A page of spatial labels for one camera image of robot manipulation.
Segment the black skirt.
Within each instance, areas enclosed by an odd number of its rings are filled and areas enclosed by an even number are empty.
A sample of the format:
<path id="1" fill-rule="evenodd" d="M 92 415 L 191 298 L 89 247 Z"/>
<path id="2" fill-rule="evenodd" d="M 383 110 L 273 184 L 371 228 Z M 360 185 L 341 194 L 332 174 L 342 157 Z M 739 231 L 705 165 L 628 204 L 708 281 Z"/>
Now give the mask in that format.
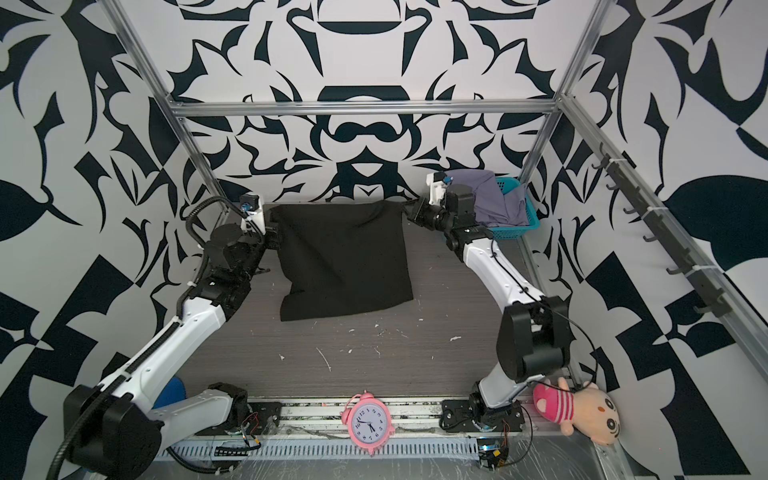
<path id="1" fill-rule="evenodd" d="M 370 313 L 414 299 L 399 204 L 279 205 L 269 216 L 291 282 L 281 321 Z"/>

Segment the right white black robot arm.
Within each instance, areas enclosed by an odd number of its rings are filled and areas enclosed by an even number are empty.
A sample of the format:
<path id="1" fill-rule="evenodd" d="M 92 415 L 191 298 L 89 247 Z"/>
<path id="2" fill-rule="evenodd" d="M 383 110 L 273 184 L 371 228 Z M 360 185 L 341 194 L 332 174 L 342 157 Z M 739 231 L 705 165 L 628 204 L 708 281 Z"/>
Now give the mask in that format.
<path id="1" fill-rule="evenodd" d="M 497 363 L 470 396 L 477 416 L 511 405 L 528 387 L 567 366 L 575 324 L 564 302 L 545 296 L 507 260 L 491 230 L 476 220 L 470 187 L 433 180 L 428 194 L 407 203 L 404 211 L 410 222 L 444 235 L 448 249 L 501 310 Z"/>

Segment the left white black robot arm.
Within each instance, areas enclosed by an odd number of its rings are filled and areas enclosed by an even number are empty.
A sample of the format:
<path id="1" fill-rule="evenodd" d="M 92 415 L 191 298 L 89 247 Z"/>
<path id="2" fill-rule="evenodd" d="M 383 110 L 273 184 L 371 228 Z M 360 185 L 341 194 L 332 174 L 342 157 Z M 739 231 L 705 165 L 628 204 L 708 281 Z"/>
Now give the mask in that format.
<path id="1" fill-rule="evenodd" d="M 253 193 L 237 203 L 222 196 L 204 200 L 187 217 L 187 231 L 215 203 L 230 209 L 238 222 L 216 227 L 207 240 L 193 237 L 203 251 L 201 265 L 172 320 L 99 384 L 78 386 L 66 397 L 65 435 L 47 478 L 58 478 L 70 462 L 108 479 L 136 479 L 174 444 L 209 428 L 239 430 L 249 416 L 246 390 L 226 383 L 166 406 L 156 404 L 192 354 L 239 310 L 253 277 L 264 271 L 264 253 L 276 245 L 263 201 Z"/>

